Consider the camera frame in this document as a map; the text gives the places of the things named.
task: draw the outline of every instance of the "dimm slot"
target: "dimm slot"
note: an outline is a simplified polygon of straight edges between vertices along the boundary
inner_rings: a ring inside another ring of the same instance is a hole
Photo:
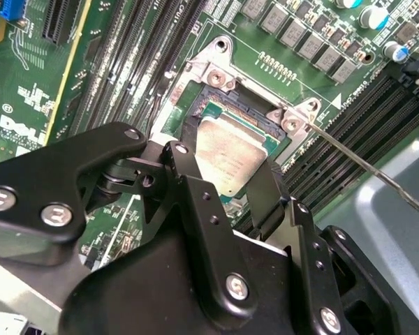
[[[390,120],[386,122],[382,127],[380,124],[375,124],[376,127],[382,128],[381,132],[374,132],[374,136],[369,137],[362,137],[366,138],[362,143],[358,143],[357,147],[352,147],[352,150],[363,157],[365,160],[369,160],[369,156],[372,155],[378,148],[378,144],[380,141],[384,141],[386,137],[392,136],[394,131],[398,131],[400,128],[404,127],[404,124],[408,124],[410,122],[410,115],[413,116],[413,111],[419,106],[419,101],[415,99],[410,100],[408,103],[405,103],[405,106],[401,109],[398,109],[399,112],[397,114],[392,115]],[[319,198],[320,195],[326,193],[328,188],[332,188],[330,181],[336,181],[338,184],[343,184],[344,179],[343,177],[347,175],[347,172],[352,168],[357,168],[362,173],[365,172],[361,170],[361,167],[356,165],[354,162],[350,161],[340,153],[337,152],[336,159],[332,162],[331,166],[328,170],[323,172],[323,175],[328,176],[326,178],[321,178],[321,182],[316,184],[316,187],[310,190],[309,194],[304,194],[304,192],[297,192],[303,197],[308,203],[313,203],[316,198]]]
[[[379,78],[380,82],[374,83],[372,87],[367,87],[360,96],[368,96],[367,99],[358,99],[352,106],[344,110],[332,123],[326,131],[333,137],[339,138],[342,132],[349,129],[353,124],[359,121],[363,116],[363,110],[368,110],[373,103],[376,102],[381,94],[390,89],[392,81],[387,78]],[[297,159],[295,164],[284,174],[286,185],[291,187],[296,183],[312,164],[321,159],[321,157],[330,148],[325,140],[318,137],[314,143],[308,148],[306,153]]]
[[[136,18],[130,28],[130,33],[128,37],[125,38],[126,42],[124,43],[123,49],[115,60],[115,64],[109,74],[104,92],[99,98],[95,111],[96,119],[91,123],[90,128],[96,128],[101,124],[104,124],[106,120],[111,120],[113,118],[114,112],[110,104],[112,101],[112,95],[115,94],[115,85],[122,76],[122,72],[125,69],[124,64],[128,61],[128,58],[135,52],[140,52],[140,50],[136,50],[136,48],[140,47],[137,42],[139,42],[142,38],[142,26],[145,23],[151,5],[152,4],[149,1],[143,1],[137,11]]]
[[[145,56],[146,53],[146,49],[149,45],[149,41],[150,41],[150,37],[152,36],[152,32],[155,29],[156,25],[159,22],[159,19],[161,19],[161,15],[163,13],[164,7],[166,5],[167,1],[166,0],[161,0],[157,6],[157,11],[155,14],[154,19],[152,20],[149,28],[146,31],[146,37],[147,37],[147,41],[145,43],[143,43],[143,47],[140,48],[140,50],[137,52],[135,59],[133,60],[133,64],[131,66],[131,69],[129,71],[129,73],[134,73],[136,72],[136,69],[140,66],[140,62],[142,60],[142,58]],[[125,80],[125,82],[123,83],[121,89],[117,92],[118,96],[116,98],[112,99],[112,105],[110,106],[111,111],[110,111],[110,115],[108,117],[108,120],[111,121],[119,121],[120,119],[122,119],[122,117],[124,116],[124,113],[127,112],[127,107],[124,104],[124,99],[126,97],[126,92],[127,89],[129,88],[131,82],[131,78],[127,78]]]
[[[76,111],[75,118],[70,127],[69,136],[76,135],[80,131],[82,120],[88,111],[94,108],[94,98],[101,91],[104,83],[104,74],[108,70],[108,62],[114,57],[115,48],[117,48],[119,41],[118,35],[125,29],[127,20],[124,15],[124,8],[128,0],[118,0],[115,10],[110,18],[110,23],[105,40],[98,51],[99,55],[95,58],[95,71],[91,74],[88,81],[87,91],[81,100],[81,104]]]
[[[135,90],[138,88],[142,77],[145,75],[149,65],[155,60],[157,54],[161,51],[161,47],[164,44],[165,35],[173,27],[173,20],[175,13],[177,12],[181,0],[172,0],[172,3],[161,13],[161,18],[155,25],[154,33],[151,34],[147,42],[147,48],[141,57],[140,63],[137,64],[135,70],[132,73],[130,80],[124,90],[119,104],[115,105],[117,114],[116,120],[121,120],[124,117],[124,113],[131,109],[132,98]]]
[[[396,91],[392,92],[388,97],[382,97],[383,101],[377,100],[376,103],[380,106],[384,106],[379,109],[375,114],[369,114],[363,122],[359,123],[357,127],[350,127],[339,140],[341,143],[346,145],[348,148],[352,148],[353,145],[362,139],[366,133],[369,132],[369,129],[376,124],[378,124],[385,115],[391,112],[396,104],[400,102],[400,99],[406,96],[406,92],[403,88],[398,88]],[[306,190],[312,187],[312,181],[316,175],[320,174],[321,171],[324,171],[327,165],[332,165],[336,163],[335,157],[338,156],[338,150],[332,145],[329,145],[329,149],[326,151],[325,156],[318,161],[318,163],[312,164],[312,166],[306,171],[304,179],[300,180],[297,183],[297,187],[293,192],[297,194],[304,194]]]
[[[126,45],[127,36],[130,35],[130,32],[131,32],[131,25],[133,21],[135,21],[135,18],[139,9],[139,5],[142,1],[143,0],[133,0],[131,4],[131,9],[129,11],[128,19],[126,20],[124,29],[121,30],[121,33],[117,37],[118,46],[115,49],[114,54],[112,55],[111,62],[108,64],[108,67],[106,68],[105,75],[101,79],[102,85],[101,85],[99,94],[95,94],[94,96],[93,109],[91,110],[90,118],[87,124],[85,125],[86,130],[90,130],[92,128],[91,125],[93,125],[96,122],[96,120],[100,117],[99,110],[100,110],[100,103],[102,101],[101,98],[107,86],[109,85],[109,76],[110,76],[111,70],[115,66],[115,62],[118,56],[121,54],[122,50],[124,49],[124,46]]]
[[[391,140],[389,143],[381,146],[380,149],[378,151],[376,151],[375,154],[369,158],[369,162],[376,163],[380,159],[380,157],[384,156],[385,153],[387,153],[397,143],[399,143],[404,138],[406,138],[406,136],[408,136],[411,132],[413,132],[417,127],[419,127],[419,115],[409,125],[407,125],[406,128],[404,128],[400,132],[398,132],[398,134],[396,134],[393,137],[393,140]],[[362,174],[363,174],[362,171],[359,171],[359,170],[355,171],[354,174],[352,174],[348,178],[348,183],[347,184],[345,183],[344,186],[342,186],[342,188],[345,188],[345,187],[348,187],[349,185],[351,185]],[[323,199],[320,200],[320,202],[313,205],[312,211],[314,213],[317,213],[317,212],[321,211],[325,206],[327,206],[332,201],[332,199],[334,199],[335,195],[337,195],[338,193],[339,193],[339,191],[337,189],[331,191],[331,193],[327,194]]]
[[[181,20],[178,24],[178,29],[174,32],[174,36],[169,40],[169,44],[165,48],[164,52],[166,55],[162,57],[160,62],[157,64],[157,67],[150,78],[149,84],[140,99],[140,104],[137,106],[137,112],[134,113],[135,118],[132,123],[134,126],[141,126],[139,125],[140,120],[143,120],[149,114],[149,103],[151,102],[151,97],[158,93],[164,73],[171,71],[174,68],[180,52],[183,50],[194,25],[205,7],[206,1],[194,0],[194,2],[191,2],[184,9]]]

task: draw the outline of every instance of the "yellow stripe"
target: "yellow stripe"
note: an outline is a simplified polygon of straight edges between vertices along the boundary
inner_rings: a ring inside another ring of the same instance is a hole
[[[48,127],[47,127],[47,135],[45,136],[45,144],[44,145],[47,145],[48,139],[50,138],[50,133],[51,133],[51,130],[53,128],[53,123],[54,123],[54,120],[56,119],[57,110],[59,109],[59,105],[61,103],[62,94],[64,93],[65,85],[66,85],[67,79],[68,79],[68,74],[70,73],[71,65],[73,64],[73,60],[75,58],[76,50],[78,49],[79,41],[80,41],[81,36],[82,36],[82,30],[84,29],[85,20],[87,19],[87,15],[89,13],[90,5],[91,5],[91,0],[86,0],[85,5],[84,5],[84,10],[82,11],[81,18],[79,20],[78,30],[76,31],[76,37],[75,37],[75,40],[73,41],[73,44],[71,45],[71,51],[70,51],[70,55],[68,56],[67,64],[65,66],[65,72],[62,75],[61,85],[59,86],[59,91],[57,92],[57,97],[56,97],[56,101],[54,103],[53,113],[51,115],[51,119],[50,119],[50,122],[49,122]]]

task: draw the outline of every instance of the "blue connector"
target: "blue connector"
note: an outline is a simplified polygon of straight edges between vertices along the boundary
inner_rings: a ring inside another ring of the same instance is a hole
[[[26,0],[4,0],[0,16],[6,21],[18,20],[23,17]]]

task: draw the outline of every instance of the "motherboard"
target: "motherboard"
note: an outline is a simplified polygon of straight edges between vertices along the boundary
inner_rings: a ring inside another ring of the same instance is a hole
[[[292,117],[372,164],[419,134],[419,0],[0,0],[0,161],[112,121],[185,140],[233,227],[276,161],[314,214],[367,177]],[[88,215],[91,269],[139,246],[143,201]]]

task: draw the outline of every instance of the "gray metal panel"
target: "gray metal panel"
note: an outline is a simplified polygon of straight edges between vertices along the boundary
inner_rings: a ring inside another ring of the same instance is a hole
[[[419,200],[419,137],[383,171]],[[354,238],[419,318],[419,213],[372,177],[318,223],[328,225]]]

